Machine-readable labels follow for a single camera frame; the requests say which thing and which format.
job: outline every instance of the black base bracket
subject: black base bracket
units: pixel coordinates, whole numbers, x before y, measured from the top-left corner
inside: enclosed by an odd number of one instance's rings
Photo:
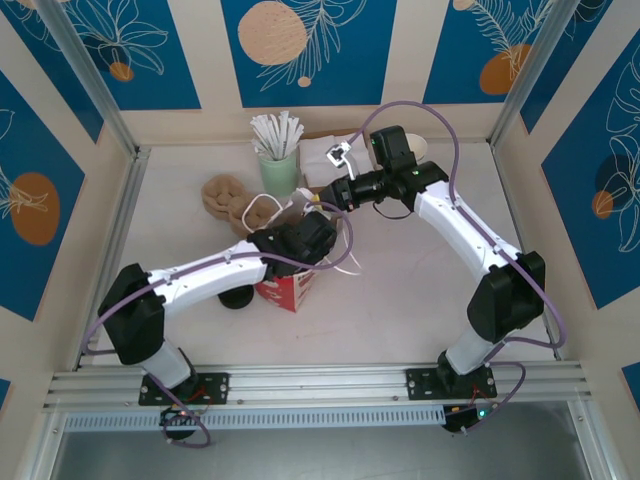
[[[187,405],[226,405],[229,393],[228,373],[198,373],[190,396],[177,395]],[[171,406],[173,401],[148,375],[142,379],[138,404],[143,407]]]
[[[496,398],[493,372],[488,367],[480,367],[467,375],[456,375],[451,381],[442,380],[442,370],[438,368],[410,368],[406,370],[409,400],[457,400],[471,399],[481,392],[485,398]]]

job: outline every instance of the bowl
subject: bowl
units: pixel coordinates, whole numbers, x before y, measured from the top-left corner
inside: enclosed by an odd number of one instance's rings
[[[407,133],[405,135],[407,137],[409,149],[416,156],[416,161],[419,162],[427,154],[427,141],[420,135],[416,135],[415,133]]]

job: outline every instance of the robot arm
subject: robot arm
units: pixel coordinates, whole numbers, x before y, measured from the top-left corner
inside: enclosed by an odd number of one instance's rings
[[[482,366],[495,345],[516,329],[524,328],[543,311],[542,299],[514,268],[498,254],[503,250],[543,286],[545,265],[535,252],[526,255],[502,240],[455,192],[450,198],[449,177],[433,162],[418,165],[401,127],[371,134],[381,170],[335,180],[320,199],[351,211],[365,202],[385,198],[400,200],[412,212],[433,225],[469,267],[478,288],[467,308],[471,324],[462,337],[438,359],[439,376],[452,385],[460,376]],[[348,163],[348,144],[333,147],[327,157],[336,166]],[[459,207],[496,243],[489,244]]]
[[[186,265],[149,272],[139,264],[129,265],[120,271],[98,313],[159,283],[114,313],[104,326],[122,364],[142,367],[179,398],[188,398],[198,375],[184,353],[164,338],[164,322],[206,298],[302,270],[269,255],[314,265],[329,253],[335,239],[330,219],[314,210],[295,226],[259,230],[246,241]]]

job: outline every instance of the white napkin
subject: white napkin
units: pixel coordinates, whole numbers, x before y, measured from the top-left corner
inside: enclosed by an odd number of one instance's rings
[[[334,180],[348,174],[346,167],[337,168],[327,158],[327,151],[336,144],[347,141],[351,135],[314,138],[300,141],[300,170],[310,188],[325,187]],[[369,152],[362,136],[354,142],[349,155],[355,162],[358,173],[373,170]]]

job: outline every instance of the peach circle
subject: peach circle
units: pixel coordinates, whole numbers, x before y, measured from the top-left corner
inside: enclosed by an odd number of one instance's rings
[[[284,3],[259,2],[240,20],[238,39],[254,62],[281,65],[305,49],[307,30],[296,12]]]
[[[476,0],[453,0],[453,8],[456,10],[467,10],[473,7]]]
[[[613,197],[606,190],[600,190],[593,196],[591,209],[596,214],[596,217],[602,220],[609,218],[609,215],[613,212]]]
[[[529,55],[531,45],[516,45],[509,49],[510,53],[519,53],[518,63],[516,64],[516,73],[520,72],[527,55]],[[501,52],[487,62],[480,74],[480,88],[487,95],[504,95],[509,93],[513,82],[516,79],[511,78],[511,60],[507,52]]]
[[[9,191],[9,196],[15,200],[20,198],[16,189],[32,197],[47,196],[39,203],[46,210],[28,204],[11,209],[11,221],[18,235],[31,245],[47,245],[53,240],[60,222],[60,198],[55,185],[40,173],[24,173],[16,178]]]
[[[133,70],[126,63],[113,62],[109,65],[109,73],[113,75],[113,78],[121,82],[130,82],[133,80]]]

